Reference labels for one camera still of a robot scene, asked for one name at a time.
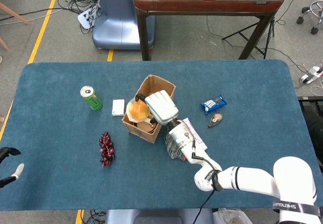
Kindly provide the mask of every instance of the stool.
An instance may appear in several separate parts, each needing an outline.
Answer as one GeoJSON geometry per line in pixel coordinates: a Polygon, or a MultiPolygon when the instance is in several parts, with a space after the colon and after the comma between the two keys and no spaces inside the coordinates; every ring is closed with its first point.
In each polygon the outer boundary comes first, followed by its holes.
{"type": "MultiPolygon", "coordinates": [[[[323,1],[314,1],[313,3],[311,3],[311,5],[309,7],[304,7],[302,8],[302,13],[303,15],[301,15],[300,17],[298,17],[296,23],[297,24],[302,24],[304,22],[304,15],[306,15],[308,12],[311,12],[313,15],[315,15],[316,17],[318,17],[318,24],[320,25],[322,20],[323,20],[323,1]]],[[[318,28],[317,27],[313,27],[311,29],[311,34],[315,35],[318,32],[318,28]]]]}

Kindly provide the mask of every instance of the snack wrapper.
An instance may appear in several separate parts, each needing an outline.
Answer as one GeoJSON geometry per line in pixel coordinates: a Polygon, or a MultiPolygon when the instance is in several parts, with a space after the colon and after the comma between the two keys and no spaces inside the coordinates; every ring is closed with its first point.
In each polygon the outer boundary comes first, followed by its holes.
{"type": "Polygon", "coordinates": [[[216,99],[210,99],[207,102],[201,103],[201,106],[204,108],[205,114],[207,115],[210,111],[220,108],[223,105],[226,105],[226,101],[221,95],[216,99]]]}

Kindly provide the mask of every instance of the chair leg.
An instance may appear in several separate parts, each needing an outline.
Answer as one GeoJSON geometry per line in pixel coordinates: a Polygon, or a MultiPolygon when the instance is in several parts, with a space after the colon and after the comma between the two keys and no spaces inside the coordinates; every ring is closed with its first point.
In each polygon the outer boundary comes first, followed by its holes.
{"type": "Polygon", "coordinates": [[[4,46],[5,50],[10,51],[10,47],[8,47],[8,45],[5,43],[5,41],[2,40],[1,37],[0,37],[0,44],[4,46]]]}
{"type": "Polygon", "coordinates": [[[18,15],[16,12],[14,12],[13,10],[11,10],[10,8],[8,8],[7,6],[5,6],[4,4],[0,3],[0,9],[4,10],[5,12],[7,12],[8,14],[16,17],[17,19],[21,20],[23,23],[25,23],[26,25],[29,25],[30,22],[27,21],[25,18],[23,18],[22,16],[18,15]]]}

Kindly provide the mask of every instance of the green can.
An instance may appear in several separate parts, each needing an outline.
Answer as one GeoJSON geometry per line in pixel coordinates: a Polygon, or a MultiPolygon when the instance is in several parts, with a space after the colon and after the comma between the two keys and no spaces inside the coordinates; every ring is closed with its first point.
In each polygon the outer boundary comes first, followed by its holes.
{"type": "Polygon", "coordinates": [[[101,110],[103,107],[101,99],[95,94],[93,87],[84,86],[81,88],[81,96],[90,105],[92,110],[101,110]]]}

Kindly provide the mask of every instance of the blue felt tablecloth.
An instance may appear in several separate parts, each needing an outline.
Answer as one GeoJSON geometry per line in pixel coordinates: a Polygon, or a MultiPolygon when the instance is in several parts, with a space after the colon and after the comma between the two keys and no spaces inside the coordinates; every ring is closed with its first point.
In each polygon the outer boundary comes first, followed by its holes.
{"type": "MultiPolygon", "coordinates": [[[[209,193],[197,189],[200,166],[171,160],[163,128],[155,144],[129,134],[112,117],[112,100],[130,100],[149,74],[177,86],[175,104],[223,169],[258,167],[273,174],[283,156],[311,166],[323,205],[323,182],[310,137],[283,61],[40,63],[20,77],[1,146],[20,156],[5,159],[6,177],[23,162],[18,181],[0,190],[0,210],[197,208],[209,193]],[[91,85],[103,100],[92,111],[80,96],[91,85]],[[207,124],[201,102],[221,94],[223,121],[207,124]],[[116,158],[101,168],[98,139],[109,131],[116,158]]],[[[205,207],[270,207],[274,198],[234,190],[215,193],[205,207]]]]}

